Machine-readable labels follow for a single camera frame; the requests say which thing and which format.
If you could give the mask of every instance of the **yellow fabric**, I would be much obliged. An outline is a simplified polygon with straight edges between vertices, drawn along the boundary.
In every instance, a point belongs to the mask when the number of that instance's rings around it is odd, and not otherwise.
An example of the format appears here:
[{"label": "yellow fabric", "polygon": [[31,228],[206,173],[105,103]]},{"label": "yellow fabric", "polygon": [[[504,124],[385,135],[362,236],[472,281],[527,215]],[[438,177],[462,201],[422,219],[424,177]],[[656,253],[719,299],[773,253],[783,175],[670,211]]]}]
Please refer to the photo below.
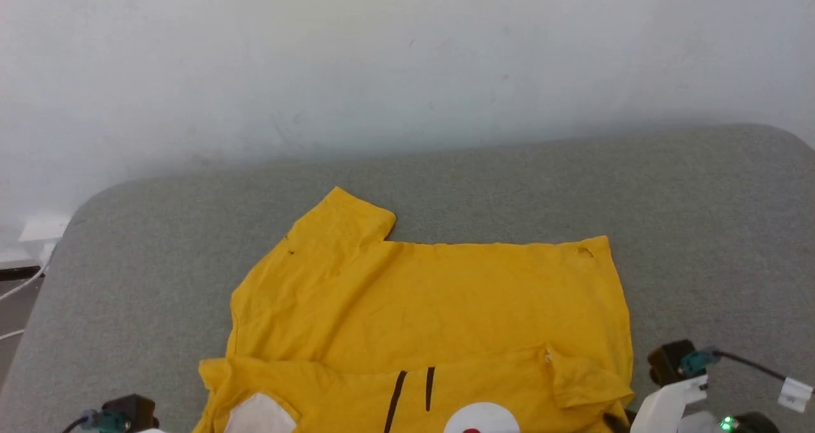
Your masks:
[{"label": "yellow fabric", "polygon": [[399,371],[392,433],[444,431],[479,402],[509,410],[521,431],[624,418],[634,359],[605,236],[423,245],[385,241],[394,223],[335,188],[294,224],[232,295],[226,358],[201,363],[210,396],[196,433],[221,433],[255,393],[298,433],[380,431]]}]

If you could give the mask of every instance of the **wall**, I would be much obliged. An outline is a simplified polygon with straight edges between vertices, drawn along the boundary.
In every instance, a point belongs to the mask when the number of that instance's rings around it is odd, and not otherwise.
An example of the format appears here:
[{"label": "wall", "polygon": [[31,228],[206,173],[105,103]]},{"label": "wall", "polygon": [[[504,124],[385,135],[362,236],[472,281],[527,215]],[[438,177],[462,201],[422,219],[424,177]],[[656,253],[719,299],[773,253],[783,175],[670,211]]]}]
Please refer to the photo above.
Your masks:
[{"label": "wall", "polygon": [[158,174],[772,123],[815,0],[0,0],[0,244]]}]

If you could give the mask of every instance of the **dark baseboard gap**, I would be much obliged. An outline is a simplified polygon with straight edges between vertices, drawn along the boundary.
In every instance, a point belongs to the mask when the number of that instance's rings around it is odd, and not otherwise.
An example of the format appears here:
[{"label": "dark baseboard gap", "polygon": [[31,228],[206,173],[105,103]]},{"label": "dark baseboard gap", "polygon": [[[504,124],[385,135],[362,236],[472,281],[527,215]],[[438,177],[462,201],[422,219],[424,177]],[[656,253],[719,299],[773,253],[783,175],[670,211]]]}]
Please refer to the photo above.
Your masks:
[{"label": "dark baseboard gap", "polygon": [[0,282],[12,282],[15,280],[28,280],[40,271],[39,266],[14,267],[12,269],[0,269]]}]

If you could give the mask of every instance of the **gray table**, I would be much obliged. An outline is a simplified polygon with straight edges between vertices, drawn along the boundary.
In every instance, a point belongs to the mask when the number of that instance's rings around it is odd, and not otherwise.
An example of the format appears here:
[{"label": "gray table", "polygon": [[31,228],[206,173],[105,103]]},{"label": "gray table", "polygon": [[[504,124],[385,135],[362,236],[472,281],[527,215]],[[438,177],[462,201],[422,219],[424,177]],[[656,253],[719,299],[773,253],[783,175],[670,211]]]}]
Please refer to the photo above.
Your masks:
[{"label": "gray table", "polygon": [[[637,406],[644,359],[689,337],[815,383],[815,152],[743,125],[517,148],[135,181],[73,218],[0,395],[2,431],[60,431],[137,392],[163,428],[192,429],[198,360],[224,352],[229,296],[335,185],[393,210],[390,239],[526,243],[611,238],[632,316]],[[776,404],[780,383],[737,364],[704,407]]]}]

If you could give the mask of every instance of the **black line on shirt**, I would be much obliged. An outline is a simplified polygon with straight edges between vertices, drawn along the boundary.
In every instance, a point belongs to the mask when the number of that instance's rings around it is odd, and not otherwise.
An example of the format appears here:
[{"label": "black line on shirt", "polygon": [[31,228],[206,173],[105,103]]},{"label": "black line on shirt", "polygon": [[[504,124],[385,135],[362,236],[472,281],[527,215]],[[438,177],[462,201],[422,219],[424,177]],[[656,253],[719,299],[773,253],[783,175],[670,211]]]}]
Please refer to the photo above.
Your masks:
[{"label": "black line on shirt", "polygon": [[425,384],[425,411],[430,412],[430,396],[433,395],[433,375],[436,373],[436,366],[427,369],[427,383]]},{"label": "black line on shirt", "polygon": [[393,396],[390,398],[390,407],[388,408],[388,418],[385,420],[385,433],[390,431],[390,424],[393,424],[393,415],[396,414],[396,404],[399,403],[399,395],[402,393],[402,384],[405,382],[405,371],[399,371],[396,377],[396,387],[393,388]]}]

